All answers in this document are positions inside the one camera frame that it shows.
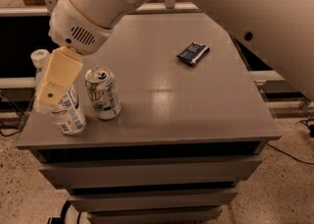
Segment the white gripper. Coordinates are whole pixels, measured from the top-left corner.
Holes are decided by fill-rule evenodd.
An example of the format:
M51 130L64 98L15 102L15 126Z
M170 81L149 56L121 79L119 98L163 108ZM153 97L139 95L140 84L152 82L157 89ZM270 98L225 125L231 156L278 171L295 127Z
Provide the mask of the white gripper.
M52 51L40 78L33 103L39 113L54 109L78 77L83 67L81 55L97 52L112 32L87 19L72 0L57 2L49 26L49 36L62 47Z

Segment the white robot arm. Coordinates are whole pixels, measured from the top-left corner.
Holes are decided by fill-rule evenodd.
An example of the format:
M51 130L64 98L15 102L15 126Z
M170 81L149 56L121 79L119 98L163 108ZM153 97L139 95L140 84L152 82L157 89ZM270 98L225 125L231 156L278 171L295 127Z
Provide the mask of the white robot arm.
M81 58L97 52L122 17L148 0L59 0L49 35L58 44L36 92L38 109L57 105ZM188 0L314 100L314 0Z

